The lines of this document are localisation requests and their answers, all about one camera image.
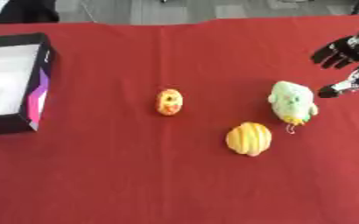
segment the yellow croissant toy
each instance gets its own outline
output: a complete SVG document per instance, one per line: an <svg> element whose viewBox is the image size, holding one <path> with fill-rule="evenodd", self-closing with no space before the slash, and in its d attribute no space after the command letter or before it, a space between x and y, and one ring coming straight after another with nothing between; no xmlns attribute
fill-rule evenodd
<svg viewBox="0 0 359 224"><path fill-rule="evenodd" d="M256 157L271 145L272 134L262 124L244 122L226 135L227 146L238 154Z"/></svg>
<svg viewBox="0 0 359 224"><path fill-rule="evenodd" d="M279 81L273 86L268 102L282 121L295 127L305 125L312 116L318 115L319 109L313 98L313 92L308 87Z"/></svg>

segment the orange ball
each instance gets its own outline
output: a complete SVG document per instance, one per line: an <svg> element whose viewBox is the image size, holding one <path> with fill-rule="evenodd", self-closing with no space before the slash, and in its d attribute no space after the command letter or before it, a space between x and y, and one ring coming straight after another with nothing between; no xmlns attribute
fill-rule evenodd
<svg viewBox="0 0 359 224"><path fill-rule="evenodd" d="M183 98L176 89L166 89L159 93L157 111L164 116L176 115L182 109Z"/></svg>

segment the gray floor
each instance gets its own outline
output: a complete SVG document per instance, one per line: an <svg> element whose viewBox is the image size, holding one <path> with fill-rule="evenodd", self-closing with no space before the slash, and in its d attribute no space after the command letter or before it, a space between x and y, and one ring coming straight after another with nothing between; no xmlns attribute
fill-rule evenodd
<svg viewBox="0 0 359 224"><path fill-rule="evenodd" d="M62 22L122 25L197 23L212 18L258 18L348 14L355 0L57 0Z"/></svg>

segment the toy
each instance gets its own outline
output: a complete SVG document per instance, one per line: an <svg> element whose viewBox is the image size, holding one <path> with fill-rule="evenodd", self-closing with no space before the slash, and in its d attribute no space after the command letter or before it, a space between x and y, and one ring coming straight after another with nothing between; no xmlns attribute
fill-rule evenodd
<svg viewBox="0 0 359 224"><path fill-rule="evenodd" d="M295 126L305 125L319 113L313 102L313 92L308 87L288 81L279 81L273 86L268 102L275 114L289 124L288 132L292 134Z"/></svg>
<svg viewBox="0 0 359 224"><path fill-rule="evenodd" d="M164 116L173 116L180 112L183 98L179 91L166 89L158 95L157 111Z"/></svg>
<svg viewBox="0 0 359 224"><path fill-rule="evenodd" d="M271 140L271 132L262 124L254 122L244 122L226 136L226 143L230 149L251 157L256 157L270 148Z"/></svg>

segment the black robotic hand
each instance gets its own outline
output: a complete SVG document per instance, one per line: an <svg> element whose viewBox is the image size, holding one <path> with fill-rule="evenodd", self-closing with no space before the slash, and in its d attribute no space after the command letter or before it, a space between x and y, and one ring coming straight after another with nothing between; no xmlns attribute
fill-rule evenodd
<svg viewBox="0 0 359 224"><path fill-rule="evenodd" d="M359 62L359 52L352 47L355 37L340 38L322 47L313 56L312 61L323 68L343 68L353 62Z"/></svg>
<svg viewBox="0 0 359 224"><path fill-rule="evenodd" d="M318 50L311 59L313 63L321 64L323 68L334 67L337 69L359 62L359 34L329 43ZM346 80L323 87L319 91L319 97L337 97L356 90L359 90L359 67Z"/></svg>

